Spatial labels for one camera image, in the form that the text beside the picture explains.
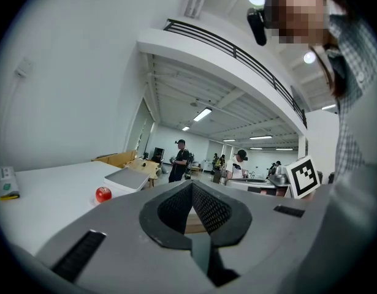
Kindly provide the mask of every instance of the black rubber strip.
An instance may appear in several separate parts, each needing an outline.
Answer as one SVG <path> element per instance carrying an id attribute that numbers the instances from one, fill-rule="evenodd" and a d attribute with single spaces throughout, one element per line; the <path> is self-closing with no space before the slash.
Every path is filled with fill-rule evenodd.
<path id="1" fill-rule="evenodd" d="M 274 210 L 279 213 L 285 213 L 290 216 L 294 216 L 298 218 L 301 218 L 305 212 L 304 210 L 301 210 L 301 209 L 291 208 L 291 207 L 282 206 L 282 205 L 276 206 Z"/>
<path id="2" fill-rule="evenodd" d="M 105 234 L 89 231 L 52 269 L 63 279 L 73 282 L 101 245 Z"/>

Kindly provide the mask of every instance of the white power outlet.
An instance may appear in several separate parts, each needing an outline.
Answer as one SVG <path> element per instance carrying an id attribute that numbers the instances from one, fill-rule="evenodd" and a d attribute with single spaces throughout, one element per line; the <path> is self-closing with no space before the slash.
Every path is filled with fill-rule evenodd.
<path id="1" fill-rule="evenodd" d="M 19 63 L 18 67 L 15 69 L 16 73 L 22 77 L 27 77 L 33 68 L 33 62 L 24 57 Z"/>

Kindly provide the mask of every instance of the black railing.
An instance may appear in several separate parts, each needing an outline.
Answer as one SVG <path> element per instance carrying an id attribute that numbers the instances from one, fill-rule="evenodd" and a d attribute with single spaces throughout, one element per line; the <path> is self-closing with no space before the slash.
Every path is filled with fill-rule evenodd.
<path id="1" fill-rule="evenodd" d="M 291 93 L 286 90 L 286 88 L 281 84 L 281 82 L 268 69 L 266 69 L 258 60 L 254 59 L 247 52 L 245 52 L 238 46 L 234 45 L 230 41 L 212 32 L 209 32 L 206 29 L 185 22 L 168 19 L 168 24 L 164 28 L 164 30 L 207 43 L 208 45 L 220 49 L 221 51 L 235 58 L 236 60 L 239 60 L 244 65 L 248 66 L 251 70 L 259 74 L 265 81 L 267 81 L 267 83 L 273 86 L 273 88 L 282 97 L 284 97 L 288 104 L 297 113 L 299 118 L 303 121 L 305 127 L 307 127 L 307 121 L 305 119 L 304 110 L 300 109 L 296 101 L 293 99 Z"/>

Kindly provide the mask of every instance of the person in plaid shirt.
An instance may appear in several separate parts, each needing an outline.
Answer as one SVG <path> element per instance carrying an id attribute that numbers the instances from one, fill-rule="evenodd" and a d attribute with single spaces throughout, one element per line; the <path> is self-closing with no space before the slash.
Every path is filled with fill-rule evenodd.
<path id="1" fill-rule="evenodd" d="M 278 30 L 286 43 L 322 45 L 334 77 L 322 67 L 337 101 L 340 119 L 335 179 L 364 164 L 361 151 L 346 123 L 355 102 L 377 77 L 377 39 L 369 25 L 345 0 L 265 0 L 264 26 Z"/>

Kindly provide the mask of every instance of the white wall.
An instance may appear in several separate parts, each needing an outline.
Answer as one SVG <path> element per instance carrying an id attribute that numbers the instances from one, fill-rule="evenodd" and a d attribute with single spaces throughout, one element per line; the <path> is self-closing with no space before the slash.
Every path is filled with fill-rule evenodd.
<path id="1" fill-rule="evenodd" d="M 226 160 L 230 159 L 230 153 L 232 152 L 232 146 L 231 145 L 225 145 L 223 154 L 225 155 Z"/>
<path id="2" fill-rule="evenodd" d="M 233 146 L 233 149 L 232 149 L 232 157 L 234 156 L 234 154 L 237 154 L 237 151 L 239 151 L 239 147 L 236 147 L 236 146 Z"/>
<path id="3" fill-rule="evenodd" d="M 248 151 L 247 157 L 247 170 L 266 177 L 273 162 L 279 160 L 282 165 L 287 165 L 296 161 L 297 151 Z"/>
<path id="4" fill-rule="evenodd" d="M 30 0 L 1 44 L 0 115 L 26 56 L 34 62 L 7 115 L 0 164 L 16 171 L 120 152 L 143 96 L 139 31 L 162 28 L 181 0 Z"/>
<path id="5" fill-rule="evenodd" d="M 223 151 L 224 144 L 218 143 L 217 141 L 209 140 L 208 142 L 208 149 L 206 154 L 206 160 L 212 161 L 214 158 L 214 154 L 220 156 Z"/>
<path id="6" fill-rule="evenodd" d="M 155 147 L 165 149 L 164 160 L 166 163 L 169 163 L 169 158 L 176 156 L 178 153 L 178 148 L 177 144 L 175 144 L 175 141 L 181 139 L 186 141 L 186 147 L 189 152 L 195 155 L 195 161 L 202 163 L 202 161 L 206 159 L 208 149 L 207 138 L 190 134 L 182 130 L 171 129 L 162 125 L 159 125 L 157 128 L 151 149 L 152 151 L 154 151 Z"/>
<path id="7" fill-rule="evenodd" d="M 335 170 L 339 118 L 335 113 L 316 110 L 308 112 L 308 154 L 312 156 L 317 170 L 323 172 L 323 183 L 327 184 L 330 173 Z"/>

